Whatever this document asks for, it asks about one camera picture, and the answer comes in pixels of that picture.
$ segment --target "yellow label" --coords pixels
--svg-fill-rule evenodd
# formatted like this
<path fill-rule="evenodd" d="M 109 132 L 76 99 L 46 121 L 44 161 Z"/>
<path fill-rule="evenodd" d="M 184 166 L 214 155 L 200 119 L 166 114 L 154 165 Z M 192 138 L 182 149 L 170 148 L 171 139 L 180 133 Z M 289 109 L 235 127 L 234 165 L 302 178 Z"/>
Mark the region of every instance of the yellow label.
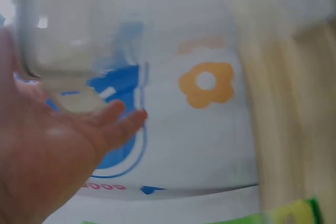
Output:
<path fill-rule="evenodd" d="M 268 212 L 272 224 L 314 224 L 314 214 L 310 204 L 299 200 L 291 205 Z"/>

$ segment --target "hand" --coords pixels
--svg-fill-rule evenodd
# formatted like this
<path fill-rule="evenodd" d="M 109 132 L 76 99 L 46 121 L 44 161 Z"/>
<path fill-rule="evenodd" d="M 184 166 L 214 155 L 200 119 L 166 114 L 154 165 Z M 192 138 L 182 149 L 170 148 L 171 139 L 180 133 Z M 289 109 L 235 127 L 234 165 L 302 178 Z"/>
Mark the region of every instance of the hand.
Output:
<path fill-rule="evenodd" d="M 41 223 L 84 184 L 105 154 L 144 124 L 116 101 L 97 114 L 53 111 L 38 84 L 15 80 L 12 41 L 0 31 L 0 223 Z"/>

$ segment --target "blue graphic print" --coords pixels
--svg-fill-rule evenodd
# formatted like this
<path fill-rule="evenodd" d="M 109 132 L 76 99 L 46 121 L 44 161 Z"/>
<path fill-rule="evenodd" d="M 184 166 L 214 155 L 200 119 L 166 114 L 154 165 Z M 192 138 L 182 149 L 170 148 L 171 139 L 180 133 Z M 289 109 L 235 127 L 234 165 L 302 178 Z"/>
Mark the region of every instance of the blue graphic print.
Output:
<path fill-rule="evenodd" d="M 146 195 L 151 195 L 151 194 L 155 193 L 156 191 L 162 191 L 162 190 L 166 190 L 166 189 L 160 188 L 160 187 L 143 186 L 143 187 L 140 188 L 140 190 Z"/>

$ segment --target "orange flower print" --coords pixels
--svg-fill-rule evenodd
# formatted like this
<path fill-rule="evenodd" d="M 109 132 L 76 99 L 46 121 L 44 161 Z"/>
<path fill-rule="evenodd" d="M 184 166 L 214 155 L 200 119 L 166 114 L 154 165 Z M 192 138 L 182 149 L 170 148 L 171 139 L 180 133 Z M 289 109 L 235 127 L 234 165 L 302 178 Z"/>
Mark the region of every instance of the orange flower print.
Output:
<path fill-rule="evenodd" d="M 197 77 L 203 73 L 211 73 L 216 84 L 209 90 L 201 89 L 197 84 Z M 186 94 L 187 101 L 195 109 L 204 109 L 212 102 L 225 103 L 234 95 L 234 89 L 231 85 L 234 72 L 229 63 L 206 62 L 199 64 L 188 73 L 182 75 L 179 79 L 181 91 Z"/>

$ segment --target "beige curtain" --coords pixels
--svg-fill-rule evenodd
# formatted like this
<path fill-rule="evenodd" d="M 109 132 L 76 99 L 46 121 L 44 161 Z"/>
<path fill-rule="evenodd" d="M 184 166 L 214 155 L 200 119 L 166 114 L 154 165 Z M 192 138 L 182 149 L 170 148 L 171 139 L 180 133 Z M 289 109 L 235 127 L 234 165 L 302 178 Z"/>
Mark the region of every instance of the beige curtain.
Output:
<path fill-rule="evenodd" d="M 240 44 L 254 122 L 261 205 L 317 196 L 336 223 L 336 21 Z"/>

